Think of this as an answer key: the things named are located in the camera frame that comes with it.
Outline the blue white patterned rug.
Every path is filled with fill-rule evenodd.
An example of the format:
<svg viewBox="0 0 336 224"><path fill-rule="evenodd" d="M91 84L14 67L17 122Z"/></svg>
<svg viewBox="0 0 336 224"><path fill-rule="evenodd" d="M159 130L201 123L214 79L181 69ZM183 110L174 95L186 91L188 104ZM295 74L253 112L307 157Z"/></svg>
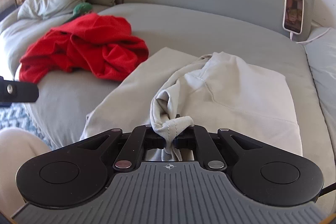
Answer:
<svg viewBox="0 0 336 224"><path fill-rule="evenodd" d="M51 149L56 149L51 139L42 133L22 103L13 103L10 107L2 107L0 114L1 129L15 127L26 130L45 142Z"/></svg>

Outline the white smartphone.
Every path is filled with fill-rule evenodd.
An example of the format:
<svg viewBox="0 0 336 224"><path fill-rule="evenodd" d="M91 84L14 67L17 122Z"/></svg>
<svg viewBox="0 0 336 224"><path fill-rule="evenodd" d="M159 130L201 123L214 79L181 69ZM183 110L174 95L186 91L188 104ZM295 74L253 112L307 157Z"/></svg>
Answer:
<svg viewBox="0 0 336 224"><path fill-rule="evenodd" d="M303 29L304 0L284 0L282 28L300 35Z"/></svg>

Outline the green plush toy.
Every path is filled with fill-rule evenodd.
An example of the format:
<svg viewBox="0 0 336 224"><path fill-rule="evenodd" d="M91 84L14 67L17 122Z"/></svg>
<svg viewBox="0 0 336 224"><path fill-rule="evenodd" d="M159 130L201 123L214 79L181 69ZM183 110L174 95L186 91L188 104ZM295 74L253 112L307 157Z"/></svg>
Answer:
<svg viewBox="0 0 336 224"><path fill-rule="evenodd" d="M72 16L64 22L64 24L71 22L83 15L90 14L93 11L93 6L90 3L82 2L76 5L73 10Z"/></svg>

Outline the red garment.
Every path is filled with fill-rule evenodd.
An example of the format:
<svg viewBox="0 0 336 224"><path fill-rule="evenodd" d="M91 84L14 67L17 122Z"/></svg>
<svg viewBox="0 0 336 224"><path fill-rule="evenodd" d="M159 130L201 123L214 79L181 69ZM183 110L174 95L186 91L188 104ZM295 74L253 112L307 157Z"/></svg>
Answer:
<svg viewBox="0 0 336 224"><path fill-rule="evenodd" d="M146 43L125 18L91 13L31 44L20 59L19 79L37 84L51 71L82 69L98 79L123 81L148 57Z"/></svg>

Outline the grey side cushion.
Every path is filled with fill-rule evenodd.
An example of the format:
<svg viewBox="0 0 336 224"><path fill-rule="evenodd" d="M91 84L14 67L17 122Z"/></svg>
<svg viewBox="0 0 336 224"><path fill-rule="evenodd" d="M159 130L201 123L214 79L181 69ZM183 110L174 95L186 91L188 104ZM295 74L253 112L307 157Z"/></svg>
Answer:
<svg viewBox="0 0 336 224"><path fill-rule="evenodd" d="M305 46L310 70L330 137L335 141L335 29L312 29Z"/></svg>

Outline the beige t-shirt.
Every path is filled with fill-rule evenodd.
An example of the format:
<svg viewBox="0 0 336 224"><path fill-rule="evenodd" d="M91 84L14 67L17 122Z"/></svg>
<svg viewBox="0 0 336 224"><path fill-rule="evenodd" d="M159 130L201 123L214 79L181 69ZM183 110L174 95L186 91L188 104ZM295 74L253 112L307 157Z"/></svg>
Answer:
<svg viewBox="0 0 336 224"><path fill-rule="evenodd" d="M228 128L302 155L299 125L285 77L220 52L194 57L163 48L139 65L87 116L81 135L110 128L130 132L148 124L166 147L151 149L147 160L191 160L173 140L189 126L209 132Z"/></svg>

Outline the person's leg beige trousers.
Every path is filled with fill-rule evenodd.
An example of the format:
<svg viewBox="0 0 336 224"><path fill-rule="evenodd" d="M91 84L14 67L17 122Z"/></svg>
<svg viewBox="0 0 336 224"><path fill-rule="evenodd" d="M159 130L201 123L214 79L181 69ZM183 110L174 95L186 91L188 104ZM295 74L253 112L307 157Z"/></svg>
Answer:
<svg viewBox="0 0 336 224"><path fill-rule="evenodd" d="M25 204L17 188L18 169L26 161L51 149L41 139L20 128L4 128L0 138L1 211L11 216Z"/></svg>

